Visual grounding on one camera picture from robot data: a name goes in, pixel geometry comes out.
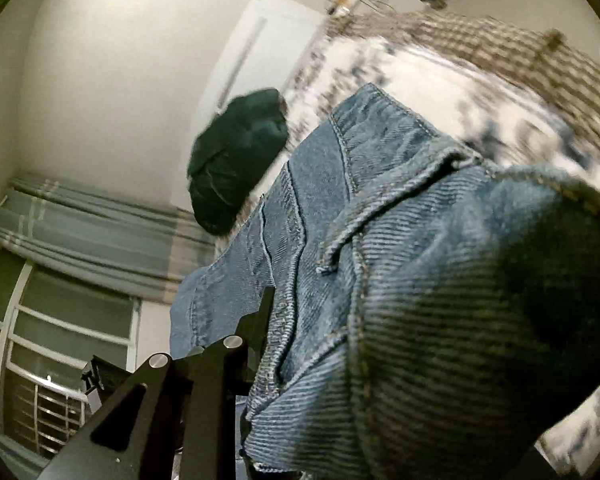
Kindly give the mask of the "grey striped curtain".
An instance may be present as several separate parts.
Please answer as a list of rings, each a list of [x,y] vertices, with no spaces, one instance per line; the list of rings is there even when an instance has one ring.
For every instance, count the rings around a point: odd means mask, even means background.
[[[170,304],[181,281],[212,263],[214,238],[178,208],[21,176],[0,203],[0,246],[40,266]]]

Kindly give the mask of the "dark green comforter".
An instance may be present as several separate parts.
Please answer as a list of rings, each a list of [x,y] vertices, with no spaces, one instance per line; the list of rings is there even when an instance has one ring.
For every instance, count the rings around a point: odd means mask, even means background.
[[[251,191],[288,140],[286,103],[266,88],[238,96],[196,139],[187,166],[197,223],[214,236],[230,232]]]

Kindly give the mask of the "white headboard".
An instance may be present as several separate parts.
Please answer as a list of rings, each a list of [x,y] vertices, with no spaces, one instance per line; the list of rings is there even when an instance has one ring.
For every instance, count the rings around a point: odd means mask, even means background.
[[[170,204],[190,211],[186,170],[199,133],[232,100],[264,88],[286,90],[326,14],[294,0],[250,0],[198,101],[176,166]]]

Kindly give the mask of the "brown checkered bed sheet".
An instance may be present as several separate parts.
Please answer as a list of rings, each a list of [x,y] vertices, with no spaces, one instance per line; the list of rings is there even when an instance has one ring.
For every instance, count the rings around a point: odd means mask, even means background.
[[[570,47],[557,29],[532,32],[494,18],[419,11],[331,18],[326,34],[418,44],[474,64],[537,93],[600,155],[600,64]]]

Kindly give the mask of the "window with white frame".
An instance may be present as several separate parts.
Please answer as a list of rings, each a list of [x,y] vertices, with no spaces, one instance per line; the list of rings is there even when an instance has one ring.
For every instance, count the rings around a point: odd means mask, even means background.
[[[136,364],[140,304],[0,247],[0,436],[50,460],[91,416],[94,356]]]

